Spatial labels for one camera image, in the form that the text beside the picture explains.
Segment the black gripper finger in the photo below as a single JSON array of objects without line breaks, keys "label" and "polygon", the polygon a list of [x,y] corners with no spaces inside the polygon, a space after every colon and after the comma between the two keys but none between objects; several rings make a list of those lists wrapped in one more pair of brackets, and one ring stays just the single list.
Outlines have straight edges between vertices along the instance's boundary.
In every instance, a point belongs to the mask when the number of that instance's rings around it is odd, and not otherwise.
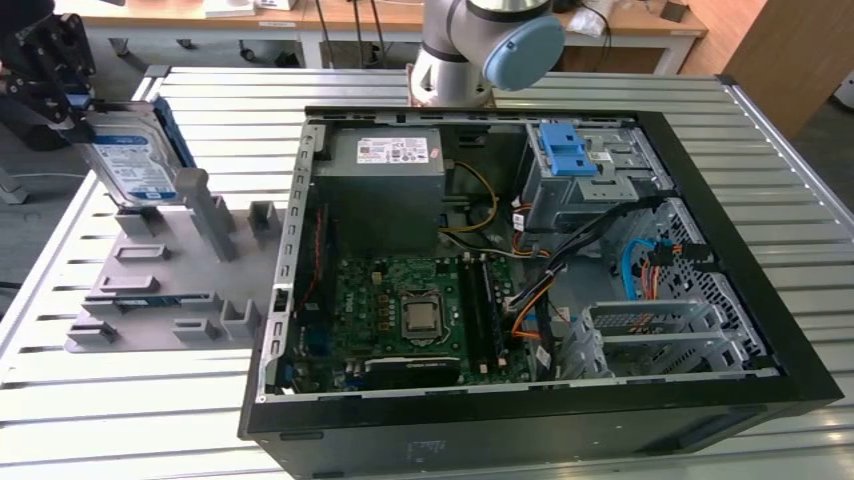
[{"label": "black gripper finger", "polygon": [[56,130],[72,144],[91,143],[95,132],[86,116],[95,96],[91,77],[96,68],[80,16],[54,14],[42,20],[23,35],[23,54],[26,79],[71,84],[71,128]]},{"label": "black gripper finger", "polygon": [[2,116],[28,125],[70,129],[68,82],[34,81],[18,74],[2,76]]}]

